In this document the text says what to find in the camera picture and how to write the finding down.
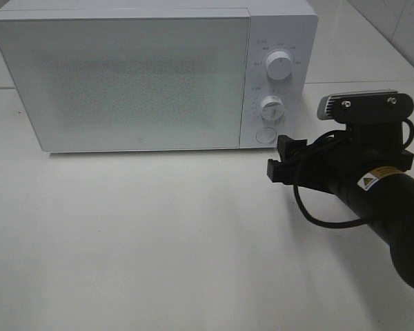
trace table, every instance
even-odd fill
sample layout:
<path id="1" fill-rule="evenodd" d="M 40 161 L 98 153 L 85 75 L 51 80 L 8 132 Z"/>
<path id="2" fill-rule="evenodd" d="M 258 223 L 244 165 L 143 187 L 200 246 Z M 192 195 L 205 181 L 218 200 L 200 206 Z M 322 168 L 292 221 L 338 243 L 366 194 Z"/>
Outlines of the table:
<path id="1" fill-rule="evenodd" d="M 319 23 L 308 83 L 414 81 L 412 65 L 347 0 L 309 2 Z M 13 87 L 1 56 L 0 87 Z"/>
<path id="2" fill-rule="evenodd" d="M 414 98 L 414 81 L 306 84 L 297 137 L 340 127 L 316 119 L 322 96 L 384 88 Z M 366 226 L 307 223 L 268 158 L 49 155 L 17 93 L 0 90 L 0 331 L 413 331 L 414 290 L 387 246 Z M 302 195 L 317 217 L 354 217 Z"/>

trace microwave knob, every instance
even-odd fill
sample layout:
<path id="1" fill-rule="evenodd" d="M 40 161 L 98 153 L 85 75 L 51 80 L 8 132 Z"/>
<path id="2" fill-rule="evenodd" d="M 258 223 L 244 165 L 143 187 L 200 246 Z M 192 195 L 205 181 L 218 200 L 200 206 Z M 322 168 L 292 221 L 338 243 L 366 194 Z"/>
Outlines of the microwave knob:
<path id="1" fill-rule="evenodd" d="M 281 98 L 272 95 L 265 97 L 261 101 L 261 116 L 267 121 L 276 121 L 284 114 L 284 104 Z"/>
<path id="2" fill-rule="evenodd" d="M 293 59 L 283 50 L 276 50 L 267 56 L 265 60 L 265 69 L 267 75 L 275 80 L 281 81 L 291 74 Z"/>

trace white microwave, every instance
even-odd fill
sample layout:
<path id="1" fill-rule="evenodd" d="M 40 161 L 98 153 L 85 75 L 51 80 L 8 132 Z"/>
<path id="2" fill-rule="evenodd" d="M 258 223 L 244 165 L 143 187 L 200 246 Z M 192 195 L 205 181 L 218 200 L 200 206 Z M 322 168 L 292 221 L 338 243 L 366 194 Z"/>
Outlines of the white microwave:
<path id="1" fill-rule="evenodd" d="M 316 25 L 305 0 L 11 0 L 0 50 L 45 151 L 267 148 Z"/>

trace warning label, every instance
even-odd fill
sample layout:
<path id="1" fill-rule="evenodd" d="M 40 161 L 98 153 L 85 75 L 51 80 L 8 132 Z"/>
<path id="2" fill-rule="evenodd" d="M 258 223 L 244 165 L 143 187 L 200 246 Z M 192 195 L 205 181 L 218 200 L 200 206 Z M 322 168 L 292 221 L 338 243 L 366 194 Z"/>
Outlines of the warning label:
<path id="1" fill-rule="evenodd" d="M 379 167 L 379 168 L 371 170 L 370 172 L 367 172 L 364 176 L 362 176 L 359 179 L 357 184 L 358 186 L 363 188 L 365 191 L 368 191 L 380 179 L 387 177 L 387 176 L 391 176 L 392 174 L 401 174 L 401 173 L 403 172 L 394 167 L 390 167 L 390 166 Z"/>

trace white wall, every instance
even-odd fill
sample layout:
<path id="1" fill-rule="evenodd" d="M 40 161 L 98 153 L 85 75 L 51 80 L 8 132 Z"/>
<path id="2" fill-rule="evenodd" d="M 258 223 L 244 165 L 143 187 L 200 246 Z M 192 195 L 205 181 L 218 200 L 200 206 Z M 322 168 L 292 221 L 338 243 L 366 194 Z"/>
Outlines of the white wall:
<path id="1" fill-rule="evenodd" d="M 414 66 L 414 0 L 350 0 Z"/>

